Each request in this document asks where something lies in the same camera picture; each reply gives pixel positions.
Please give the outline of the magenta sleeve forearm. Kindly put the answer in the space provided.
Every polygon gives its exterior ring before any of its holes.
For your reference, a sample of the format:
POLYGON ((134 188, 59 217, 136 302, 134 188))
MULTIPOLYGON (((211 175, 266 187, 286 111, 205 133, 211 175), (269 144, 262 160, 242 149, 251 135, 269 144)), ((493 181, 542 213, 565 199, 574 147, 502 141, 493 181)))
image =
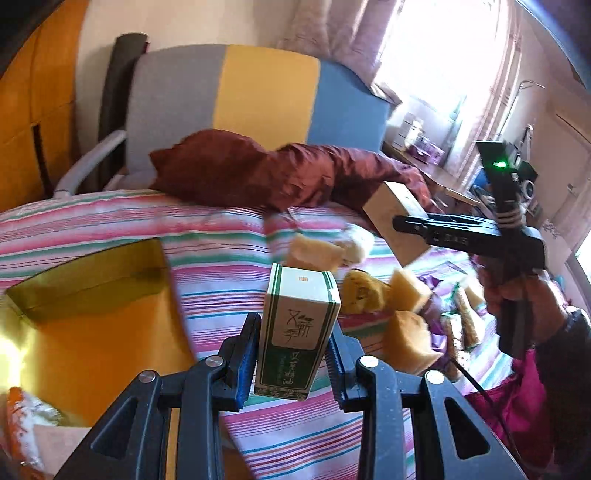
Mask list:
POLYGON ((514 373, 468 402, 522 458, 562 479, 590 477, 590 324, 578 310, 550 339, 513 362, 514 373))

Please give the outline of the right hand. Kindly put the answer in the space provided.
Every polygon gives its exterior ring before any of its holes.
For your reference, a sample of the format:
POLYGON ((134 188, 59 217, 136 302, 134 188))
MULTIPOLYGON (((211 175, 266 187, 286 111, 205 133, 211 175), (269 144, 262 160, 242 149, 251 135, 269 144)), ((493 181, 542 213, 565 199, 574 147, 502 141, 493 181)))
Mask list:
POLYGON ((494 279, 493 271, 488 268, 489 263, 485 257, 476 257, 479 282, 483 286, 490 314, 498 317, 503 301, 527 301, 533 313, 531 335, 535 344, 549 340, 563 327, 568 312, 545 271, 501 284, 494 279))

